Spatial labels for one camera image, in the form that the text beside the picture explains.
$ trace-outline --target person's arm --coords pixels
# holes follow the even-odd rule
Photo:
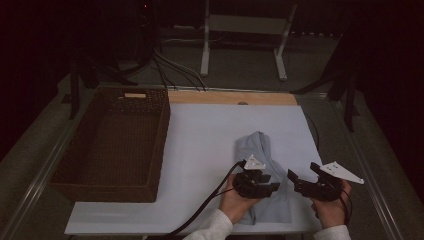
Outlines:
[[[219,209],[215,210],[199,230],[191,233],[184,240],[224,240],[233,231],[236,224],[244,213],[260,199],[248,199],[241,197],[233,189],[235,175],[232,174],[227,180],[227,186],[223,191]]]
[[[346,180],[341,180],[344,192],[342,200],[347,203],[352,187]],[[312,199],[312,209],[317,213],[323,230],[314,235],[315,240],[350,240],[349,231],[345,225],[345,209],[340,200],[321,202]]]

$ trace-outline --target wooden board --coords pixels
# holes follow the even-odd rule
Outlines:
[[[171,103],[297,105],[288,93],[169,91],[168,96]]]

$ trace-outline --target gray floor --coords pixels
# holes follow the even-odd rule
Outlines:
[[[203,78],[203,81],[210,90],[295,90],[320,76],[336,44],[337,41],[331,38],[290,37],[283,54],[288,73],[287,82],[278,79],[270,45],[265,43],[260,47],[233,50],[214,44],[209,76]],[[200,70],[201,54],[200,42],[163,44],[164,57],[196,72]],[[160,75],[155,68],[154,63],[151,63],[130,80],[142,85],[161,85]],[[192,84],[178,73],[167,68],[165,71],[178,89],[192,87]],[[59,95],[40,114],[0,164],[0,229],[5,229],[20,199],[59,141],[61,133],[71,125],[68,120],[70,107],[61,103],[63,96],[69,93],[68,86],[69,79],[65,78],[59,84]],[[354,119],[356,131],[350,134],[340,122],[341,105],[328,102],[323,98],[323,94],[319,94],[327,92],[328,88],[329,85],[322,86],[310,94],[297,96],[297,100],[309,116],[311,133],[316,142],[319,142],[319,153],[323,162],[338,161],[353,172],[366,177],[365,186],[353,186],[354,212],[349,225],[352,239],[424,239],[423,205],[407,181],[361,94],[357,94],[355,103],[360,114]],[[16,239],[68,239],[69,236],[63,232],[71,211],[70,201],[53,189],[44,188],[29,216],[16,228]],[[270,236],[232,237],[234,238],[270,239]],[[141,238],[96,236],[73,239]],[[291,235],[286,239],[312,239],[312,236]]]

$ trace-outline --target white table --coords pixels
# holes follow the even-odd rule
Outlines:
[[[210,99],[208,94],[201,95]],[[77,202],[65,233],[158,235],[171,232],[194,213],[234,165],[235,141],[256,130],[270,136],[272,157],[286,171],[290,168],[300,178],[316,181],[309,165],[310,162],[321,164],[321,160],[299,106],[171,104],[157,201]],[[234,234],[317,231],[320,225],[309,199],[295,193],[291,182],[287,187],[291,223],[237,224]],[[183,233],[195,230],[217,207],[218,200],[214,199]]]

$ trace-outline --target cloth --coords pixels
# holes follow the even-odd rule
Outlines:
[[[315,240],[350,240],[346,225],[327,228],[314,235]]]
[[[221,210],[216,209],[199,230],[184,240],[224,240],[233,231],[233,224]],[[315,240],[351,240],[346,225],[331,227],[314,235]]]
[[[287,173],[280,164],[271,159],[270,138],[262,132],[254,132],[236,141],[236,162],[248,159],[252,154],[265,164],[264,174],[271,175],[269,183],[279,182],[280,187],[270,198],[262,199],[243,216],[239,223],[254,225],[256,222],[291,222],[287,198]]]
[[[184,240],[224,240],[233,231],[233,223],[221,210],[216,209],[212,215]]]

